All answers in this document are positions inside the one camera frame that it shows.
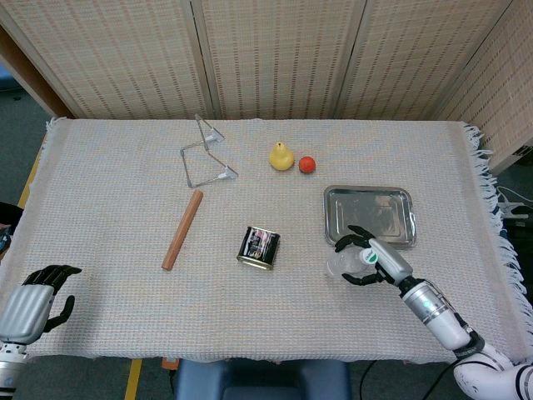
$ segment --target silver tray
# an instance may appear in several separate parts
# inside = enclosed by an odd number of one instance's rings
[[[326,240],[337,240],[360,225],[395,248],[416,241],[415,214],[408,192],[399,187],[330,186],[324,191]]]

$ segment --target white robotic hand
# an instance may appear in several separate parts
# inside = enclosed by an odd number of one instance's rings
[[[11,398],[26,361],[26,346],[65,323],[74,308],[69,296],[61,313],[48,319],[57,291],[70,275],[82,270],[68,265],[49,265],[33,272],[15,289],[0,316],[0,400]]]
[[[335,251],[340,252],[349,244],[363,248],[360,259],[367,265],[375,265],[376,273],[363,278],[346,273],[342,276],[358,286],[382,281],[397,286],[407,307],[444,348],[456,355],[454,377],[466,395],[475,400],[533,398],[533,366],[514,366],[468,326],[436,285],[414,278],[411,265],[398,251],[362,227],[349,228],[355,234],[341,238]]]

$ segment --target blue chair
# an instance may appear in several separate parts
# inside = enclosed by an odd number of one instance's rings
[[[351,400],[348,364],[335,360],[181,360],[175,388],[179,400]]]

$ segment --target tablecloth fringe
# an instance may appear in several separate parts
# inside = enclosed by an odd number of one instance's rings
[[[516,258],[516,251],[511,242],[507,240],[506,230],[503,228],[503,212],[498,208],[497,178],[493,177],[489,171],[489,156],[492,151],[479,149],[483,134],[478,127],[466,124],[465,133],[472,145],[471,156],[474,158],[474,167],[479,178],[482,196],[485,199],[490,224],[496,235],[501,266],[506,269],[507,282],[512,287],[512,292],[520,308],[522,322],[529,333],[525,335],[525,340],[529,346],[533,347],[533,307],[526,298],[527,291],[522,284],[524,278]]]
[[[44,140],[42,141],[41,145],[41,155],[39,156],[39,161],[46,160],[48,152],[50,151],[50,148],[52,147],[52,142],[55,137],[55,130],[57,123],[59,121],[62,121],[63,119],[68,119],[67,117],[60,117],[60,118],[52,118],[50,121],[47,121],[47,134],[44,137]],[[30,192],[32,191],[32,187],[35,182],[38,182],[37,177],[39,176],[39,172],[42,169],[42,163],[39,162],[39,165],[37,167],[37,172],[35,173],[35,177],[33,178],[33,182],[30,183]]]

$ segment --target red ball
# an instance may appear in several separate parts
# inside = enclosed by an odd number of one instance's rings
[[[301,173],[312,173],[316,168],[315,160],[309,156],[302,157],[298,163],[298,167]]]

